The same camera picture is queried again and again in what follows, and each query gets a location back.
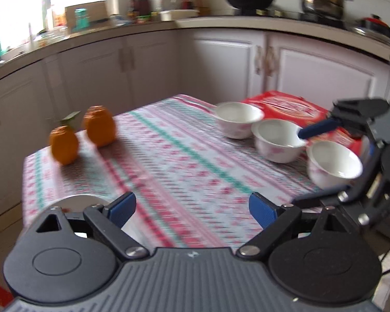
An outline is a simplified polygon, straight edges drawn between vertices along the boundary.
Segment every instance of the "floor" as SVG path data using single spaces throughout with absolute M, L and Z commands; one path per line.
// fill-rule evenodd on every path
M 17 237 L 23 228 L 22 220 L 18 220 L 14 224 L 7 227 L 5 230 L 0 232 L 0 286 L 8 290 L 6 282 L 3 278 L 2 268 L 3 262 L 7 255 L 16 243 Z

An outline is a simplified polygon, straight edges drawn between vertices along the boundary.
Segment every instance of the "ribbed gray surface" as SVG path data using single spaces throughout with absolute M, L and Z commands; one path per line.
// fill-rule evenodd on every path
M 148 260 L 127 263 L 108 288 L 87 301 L 65 307 L 15 301 L 7 311 L 380 311 L 371 302 L 326 308 L 293 299 L 273 283 L 259 262 L 242 261 L 234 257 L 230 249 L 158 249 Z

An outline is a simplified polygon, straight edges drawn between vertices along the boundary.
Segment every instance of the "tablecloth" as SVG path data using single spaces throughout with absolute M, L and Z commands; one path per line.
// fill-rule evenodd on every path
M 116 116 L 118 139 L 105 148 L 79 132 L 72 165 L 61 167 L 49 147 L 28 156 L 25 225 L 65 196 L 91 193 L 113 201 L 133 191 L 138 229 L 153 247 L 239 247 L 260 231 L 248 210 L 253 191 L 280 205 L 316 187 L 304 156 L 284 165 L 265 160 L 252 138 L 225 138 L 212 108 L 177 95 Z

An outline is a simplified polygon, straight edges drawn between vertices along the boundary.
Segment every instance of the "orange fruit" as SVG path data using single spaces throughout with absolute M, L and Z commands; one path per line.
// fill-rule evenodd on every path
M 71 164 L 78 157 L 78 138 L 69 126 L 52 130 L 49 135 L 52 156 L 62 165 Z
M 98 148 L 115 140 L 115 122 L 111 113 L 103 106 L 90 107 L 83 119 L 83 127 L 92 143 Z

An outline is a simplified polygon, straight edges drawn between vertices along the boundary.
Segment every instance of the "metal bolt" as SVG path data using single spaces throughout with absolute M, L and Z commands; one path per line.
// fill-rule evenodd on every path
M 239 251 L 243 256 L 249 257 L 256 256 L 260 253 L 260 249 L 255 245 L 242 246 L 240 247 Z
M 366 213 L 362 213 L 360 214 L 360 216 L 358 216 L 358 222 L 360 223 L 360 225 L 368 225 L 368 223 L 370 222 L 370 218 L 368 218 Z
M 143 246 L 133 246 L 126 250 L 126 255 L 130 258 L 140 259 L 144 258 L 149 254 L 149 251 Z
M 347 199 L 348 199 L 348 194 L 347 194 L 345 191 L 341 191 L 341 192 L 338 194 L 338 199 L 339 199 L 341 202 L 346 202 Z

